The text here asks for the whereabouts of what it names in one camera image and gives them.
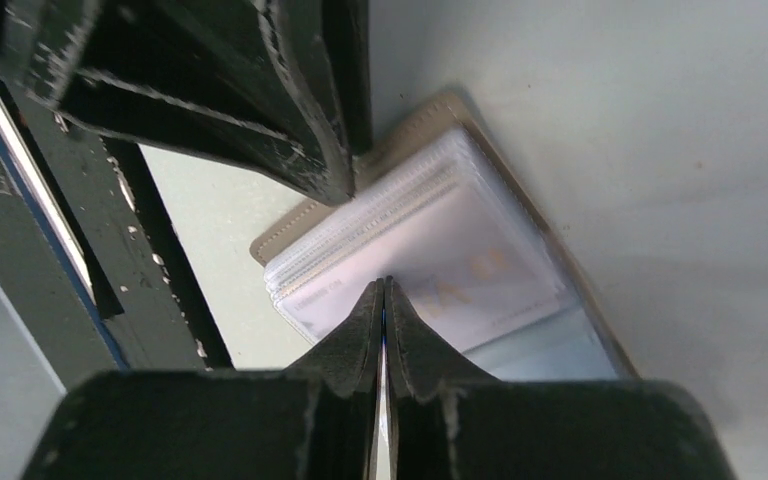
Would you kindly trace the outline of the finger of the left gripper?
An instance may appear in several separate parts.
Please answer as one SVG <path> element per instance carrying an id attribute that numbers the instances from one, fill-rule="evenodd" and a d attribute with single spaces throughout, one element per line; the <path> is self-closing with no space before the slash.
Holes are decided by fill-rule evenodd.
<path id="1" fill-rule="evenodd" d="M 325 205 L 372 145 L 365 1 L 0 1 L 0 74 L 99 135 Z"/>

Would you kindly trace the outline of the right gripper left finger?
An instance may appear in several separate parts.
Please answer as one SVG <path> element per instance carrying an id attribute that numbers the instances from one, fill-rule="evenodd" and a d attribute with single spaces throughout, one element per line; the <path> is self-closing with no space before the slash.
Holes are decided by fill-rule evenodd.
<path id="1" fill-rule="evenodd" d="M 108 371 L 54 411 L 26 479 L 370 479 L 384 283 L 281 370 Z"/>

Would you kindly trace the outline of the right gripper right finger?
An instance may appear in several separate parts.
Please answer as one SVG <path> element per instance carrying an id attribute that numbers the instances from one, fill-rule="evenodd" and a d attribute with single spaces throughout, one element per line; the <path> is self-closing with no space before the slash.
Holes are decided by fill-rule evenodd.
<path id="1" fill-rule="evenodd" d="M 383 283 L 398 479 L 731 479 L 701 405 L 653 380 L 500 380 Z"/>

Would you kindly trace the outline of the white credit card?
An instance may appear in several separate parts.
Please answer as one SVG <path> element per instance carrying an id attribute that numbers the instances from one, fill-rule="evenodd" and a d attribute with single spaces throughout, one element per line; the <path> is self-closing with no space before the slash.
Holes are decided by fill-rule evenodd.
<path id="1" fill-rule="evenodd" d="M 314 340 L 367 284 L 392 277 L 420 317 L 468 350 L 558 313 L 574 295 L 521 214 L 466 184 L 417 189 L 350 222 L 351 207 L 269 261 L 275 308 Z"/>

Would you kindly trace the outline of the grey card holder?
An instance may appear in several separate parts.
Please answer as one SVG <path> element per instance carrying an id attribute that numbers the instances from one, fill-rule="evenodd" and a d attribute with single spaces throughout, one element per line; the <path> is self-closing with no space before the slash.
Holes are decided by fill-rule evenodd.
<path id="1" fill-rule="evenodd" d="M 250 247 L 275 309 L 307 340 L 389 276 L 427 325 L 498 378 L 636 375 L 574 257 L 462 94 L 426 101 L 358 167 L 353 200 L 306 200 Z"/>

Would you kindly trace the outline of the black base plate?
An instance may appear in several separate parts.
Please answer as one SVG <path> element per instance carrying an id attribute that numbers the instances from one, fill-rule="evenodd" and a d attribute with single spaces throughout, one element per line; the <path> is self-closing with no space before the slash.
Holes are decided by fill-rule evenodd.
<path id="1" fill-rule="evenodd" d="M 140 148 L 1 80 L 0 289 L 66 387 L 232 364 Z"/>

